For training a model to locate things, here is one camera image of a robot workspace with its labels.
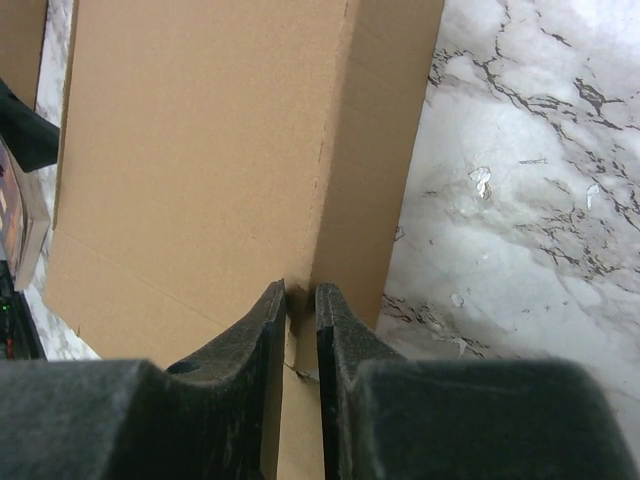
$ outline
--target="black object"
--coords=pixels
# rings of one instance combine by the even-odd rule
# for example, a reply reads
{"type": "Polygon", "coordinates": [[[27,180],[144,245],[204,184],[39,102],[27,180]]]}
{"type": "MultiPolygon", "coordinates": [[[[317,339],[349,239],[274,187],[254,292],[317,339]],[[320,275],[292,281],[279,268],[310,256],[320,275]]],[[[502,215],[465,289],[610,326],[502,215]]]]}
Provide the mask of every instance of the black object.
{"type": "Polygon", "coordinates": [[[60,130],[22,103],[0,79],[0,137],[24,172],[54,165],[60,130]]]}
{"type": "MultiPolygon", "coordinates": [[[[408,361],[332,285],[316,316],[326,478],[637,478],[578,367],[408,361]]],[[[275,478],[284,319],[278,282],[168,373],[5,362],[17,366],[0,367],[0,478],[275,478]]]]}
{"type": "Polygon", "coordinates": [[[407,361],[316,291],[327,479],[635,479],[596,383],[563,361],[407,361]]]}
{"type": "Polygon", "coordinates": [[[31,311],[13,289],[7,262],[0,262],[0,361],[46,359],[31,311]]]}

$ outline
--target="book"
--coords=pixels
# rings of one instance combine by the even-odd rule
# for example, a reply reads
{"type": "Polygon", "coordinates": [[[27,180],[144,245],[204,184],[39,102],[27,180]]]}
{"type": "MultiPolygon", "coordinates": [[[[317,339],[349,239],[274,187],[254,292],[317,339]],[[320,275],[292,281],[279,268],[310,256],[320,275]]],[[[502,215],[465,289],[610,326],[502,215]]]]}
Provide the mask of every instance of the book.
{"type": "Polygon", "coordinates": [[[0,137],[0,244],[16,291],[31,283],[50,224],[37,174],[24,173],[0,137]]]}

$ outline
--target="marble surface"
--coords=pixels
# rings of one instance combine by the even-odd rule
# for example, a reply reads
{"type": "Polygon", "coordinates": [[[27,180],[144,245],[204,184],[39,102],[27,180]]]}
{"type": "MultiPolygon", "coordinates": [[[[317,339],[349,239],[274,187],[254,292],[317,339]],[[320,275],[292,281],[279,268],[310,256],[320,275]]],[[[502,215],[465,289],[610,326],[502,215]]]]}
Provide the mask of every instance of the marble surface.
{"type": "MultiPolygon", "coordinates": [[[[70,0],[38,111],[59,123],[70,0]]],[[[448,0],[378,333],[412,358],[560,356],[640,458],[640,5],[448,0]]],[[[52,207],[55,168],[39,172],[52,207]]],[[[27,298],[51,359],[95,353],[27,298]]]]}

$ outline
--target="marble tabletop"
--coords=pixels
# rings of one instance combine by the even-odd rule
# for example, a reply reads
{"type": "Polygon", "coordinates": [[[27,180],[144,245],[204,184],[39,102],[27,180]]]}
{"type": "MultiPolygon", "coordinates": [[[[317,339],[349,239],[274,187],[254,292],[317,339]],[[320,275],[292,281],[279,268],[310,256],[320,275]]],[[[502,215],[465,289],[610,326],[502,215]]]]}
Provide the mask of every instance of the marble tabletop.
{"type": "MultiPolygon", "coordinates": [[[[38,112],[60,121],[71,0],[38,112]]],[[[378,333],[411,358],[563,357],[640,458],[640,4],[447,0],[378,333]]],[[[39,172],[51,209],[55,167],[39,172]]],[[[96,358],[26,295],[50,359],[96,358]]]]}

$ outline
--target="brown cardboard box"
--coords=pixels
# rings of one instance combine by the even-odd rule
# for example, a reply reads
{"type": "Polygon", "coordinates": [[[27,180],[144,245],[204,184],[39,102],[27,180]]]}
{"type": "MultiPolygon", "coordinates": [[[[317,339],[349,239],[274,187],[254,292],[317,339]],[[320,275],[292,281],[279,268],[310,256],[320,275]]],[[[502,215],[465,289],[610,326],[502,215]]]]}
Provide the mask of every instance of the brown cardboard box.
{"type": "Polygon", "coordinates": [[[297,368],[319,282],[374,326],[442,0],[76,8],[53,311],[161,366],[282,277],[297,368]]]}
{"type": "Polygon", "coordinates": [[[0,0],[0,78],[35,108],[47,0],[0,0]]]}

